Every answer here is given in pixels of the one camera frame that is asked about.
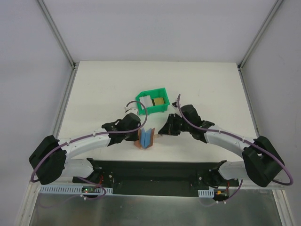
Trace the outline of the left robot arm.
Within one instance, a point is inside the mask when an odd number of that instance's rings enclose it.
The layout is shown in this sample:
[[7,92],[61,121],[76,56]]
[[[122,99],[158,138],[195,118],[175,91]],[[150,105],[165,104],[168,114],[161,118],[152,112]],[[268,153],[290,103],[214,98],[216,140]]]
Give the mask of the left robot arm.
[[81,177],[89,183],[95,183],[100,173],[92,160],[77,160],[75,157],[124,140],[136,141],[141,125],[136,114],[128,113],[123,119],[105,123],[89,135],[63,140],[53,135],[45,137],[29,157],[33,168],[31,181],[48,185],[60,177]]

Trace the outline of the green plastic bin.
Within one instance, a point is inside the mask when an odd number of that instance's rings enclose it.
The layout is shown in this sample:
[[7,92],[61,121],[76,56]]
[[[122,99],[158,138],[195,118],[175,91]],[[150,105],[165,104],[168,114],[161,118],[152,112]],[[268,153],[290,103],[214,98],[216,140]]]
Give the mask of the green plastic bin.
[[139,114],[145,115],[146,108],[147,114],[165,112],[168,110],[170,101],[167,95],[166,88],[152,89],[140,92],[135,100],[137,101],[137,107]]

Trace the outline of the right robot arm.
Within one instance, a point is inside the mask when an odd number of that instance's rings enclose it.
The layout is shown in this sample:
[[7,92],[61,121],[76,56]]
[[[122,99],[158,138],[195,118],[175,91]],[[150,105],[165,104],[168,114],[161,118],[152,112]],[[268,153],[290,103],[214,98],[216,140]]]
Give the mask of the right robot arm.
[[181,107],[179,114],[169,114],[161,135],[177,136],[188,132],[195,140],[226,149],[242,158],[242,161],[223,160],[210,175],[214,185],[222,186],[231,179],[250,179],[260,187],[266,187],[284,167],[284,162],[263,136],[243,138],[222,130],[213,122],[202,120],[193,105]]

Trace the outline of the gold credit card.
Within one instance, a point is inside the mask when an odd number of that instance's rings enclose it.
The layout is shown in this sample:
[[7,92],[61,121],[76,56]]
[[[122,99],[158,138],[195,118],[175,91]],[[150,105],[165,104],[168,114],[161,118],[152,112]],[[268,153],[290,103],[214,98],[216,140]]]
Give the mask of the gold credit card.
[[153,103],[153,106],[159,106],[159,105],[164,105],[165,101],[162,97],[157,97],[157,98],[152,99],[152,103]]

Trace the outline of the tan leather card holder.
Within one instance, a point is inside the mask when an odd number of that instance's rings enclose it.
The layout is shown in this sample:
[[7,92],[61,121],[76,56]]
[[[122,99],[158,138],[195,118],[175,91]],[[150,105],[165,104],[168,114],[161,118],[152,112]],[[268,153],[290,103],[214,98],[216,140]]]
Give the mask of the tan leather card holder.
[[138,140],[134,142],[134,146],[139,149],[148,149],[153,146],[154,139],[158,138],[155,134],[155,128],[145,130],[144,128],[138,130]]

